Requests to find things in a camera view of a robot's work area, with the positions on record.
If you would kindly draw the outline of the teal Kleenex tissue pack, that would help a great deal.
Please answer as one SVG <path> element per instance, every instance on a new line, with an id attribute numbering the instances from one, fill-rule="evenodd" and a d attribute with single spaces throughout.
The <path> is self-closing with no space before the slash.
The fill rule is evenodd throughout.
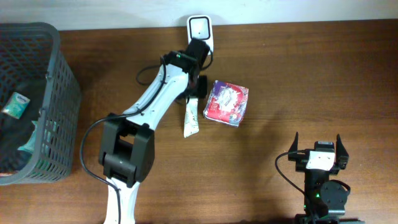
<path id="1" fill-rule="evenodd" d="M 13 92 L 1 112 L 12 118 L 20 119 L 29 103 L 30 99 L 28 97 L 18 92 Z"/>

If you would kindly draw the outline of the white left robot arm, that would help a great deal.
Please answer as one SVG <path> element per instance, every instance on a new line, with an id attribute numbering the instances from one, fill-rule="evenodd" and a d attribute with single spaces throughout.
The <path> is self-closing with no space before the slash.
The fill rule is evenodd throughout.
<path id="1" fill-rule="evenodd" d="M 175 100 L 192 103 L 206 96 L 207 77 L 201 72 L 211 65 L 207 59 L 214 59 L 213 49 L 196 38 L 185 50 L 165 54 L 144 94 L 121 115 L 105 118 L 98 158 L 108 184 L 105 223 L 135 222 L 138 188 L 155 159 L 155 130 Z"/>

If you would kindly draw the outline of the red purple package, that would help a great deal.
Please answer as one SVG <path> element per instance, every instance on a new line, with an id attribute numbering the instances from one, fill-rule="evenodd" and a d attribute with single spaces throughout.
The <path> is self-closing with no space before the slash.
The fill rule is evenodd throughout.
<path id="1" fill-rule="evenodd" d="M 249 89 L 216 80 L 203 111 L 206 119 L 238 127 L 244 118 Z"/>

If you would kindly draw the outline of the white cream tube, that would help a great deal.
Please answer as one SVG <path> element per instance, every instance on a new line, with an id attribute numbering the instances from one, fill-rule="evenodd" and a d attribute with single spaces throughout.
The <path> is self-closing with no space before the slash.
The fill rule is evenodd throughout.
<path id="1" fill-rule="evenodd" d="M 199 132 L 198 98 L 191 97 L 186 101 L 183 135 L 185 138 Z"/>

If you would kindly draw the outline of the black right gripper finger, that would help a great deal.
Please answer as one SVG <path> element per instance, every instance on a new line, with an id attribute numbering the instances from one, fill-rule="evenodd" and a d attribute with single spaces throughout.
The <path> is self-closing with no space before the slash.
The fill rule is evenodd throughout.
<path id="1" fill-rule="evenodd" d="M 336 155 L 348 156 L 347 150 L 345 149 L 339 134 L 336 135 Z"/>
<path id="2" fill-rule="evenodd" d="M 297 152 L 298 151 L 298 141 L 299 141 L 299 133 L 295 133 L 294 141 L 289 148 L 289 152 Z"/>

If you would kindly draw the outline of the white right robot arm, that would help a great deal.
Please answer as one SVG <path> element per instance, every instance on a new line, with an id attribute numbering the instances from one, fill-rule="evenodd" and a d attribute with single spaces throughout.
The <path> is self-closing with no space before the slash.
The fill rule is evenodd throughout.
<path id="1" fill-rule="evenodd" d="M 349 154 L 340 136 L 335 142 L 316 141 L 312 149 L 298 148 L 296 134 L 288 151 L 288 160 L 295 162 L 295 170 L 304 173 L 304 214 L 297 214 L 294 223 L 363 223 L 357 218 L 344 218 L 345 205 L 351 187 L 330 177 L 346 169 Z"/>

